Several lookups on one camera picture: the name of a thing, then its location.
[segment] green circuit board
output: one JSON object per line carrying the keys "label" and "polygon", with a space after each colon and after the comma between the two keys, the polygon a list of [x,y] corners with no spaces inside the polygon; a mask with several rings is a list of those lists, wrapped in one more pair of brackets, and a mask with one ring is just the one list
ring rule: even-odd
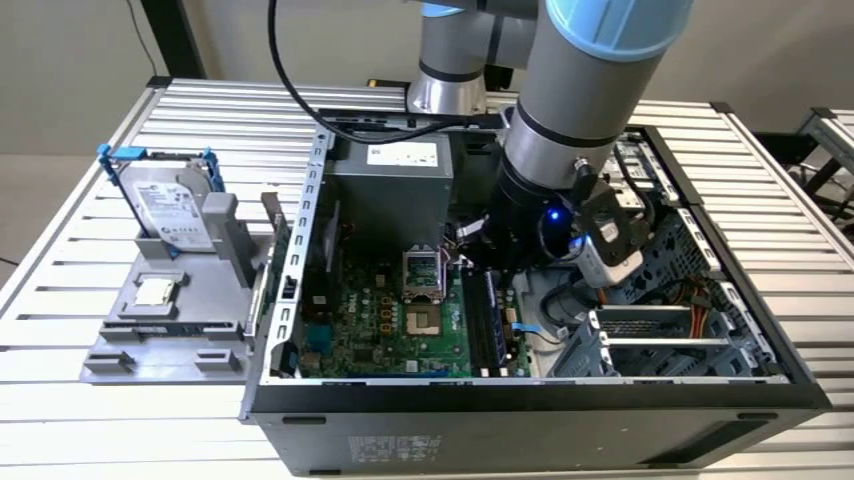
{"label": "green circuit board", "polygon": [[[447,291],[440,305],[403,303],[401,277],[399,264],[393,267],[344,264],[337,312],[331,324],[320,327],[331,328],[331,349],[319,354],[305,346],[307,353],[300,357],[305,376],[472,376],[459,269],[447,269]],[[500,294],[497,298],[504,299],[505,305],[512,304],[517,312],[515,298],[507,304],[511,297],[505,292]],[[524,351],[507,368],[509,375],[528,376]]]}
{"label": "green circuit board", "polygon": [[407,286],[432,287],[437,285],[436,262],[432,257],[415,257],[407,263]]}

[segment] aluminum workbench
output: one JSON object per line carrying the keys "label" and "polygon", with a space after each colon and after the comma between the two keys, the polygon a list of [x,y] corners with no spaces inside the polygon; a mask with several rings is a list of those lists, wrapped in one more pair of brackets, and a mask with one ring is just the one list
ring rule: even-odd
{"label": "aluminum workbench", "polygon": [[[399,89],[301,92],[316,108],[403,109]],[[513,99],[496,94],[489,107]],[[701,472],[661,477],[854,478],[850,244],[734,114],[703,103],[641,102],[631,123],[659,128],[835,407]],[[212,147],[238,217],[261,232],[261,191],[278,192],[285,213],[296,207],[312,131],[278,86],[174,80],[144,91],[110,143],[173,152]],[[0,478],[286,478],[260,429],[234,420],[240,386],[77,383],[136,257],[136,229],[93,164],[0,291]]]}
{"label": "aluminum workbench", "polygon": [[814,108],[796,133],[811,136],[830,153],[830,160],[803,186],[812,195],[839,169],[854,174],[854,110]]}

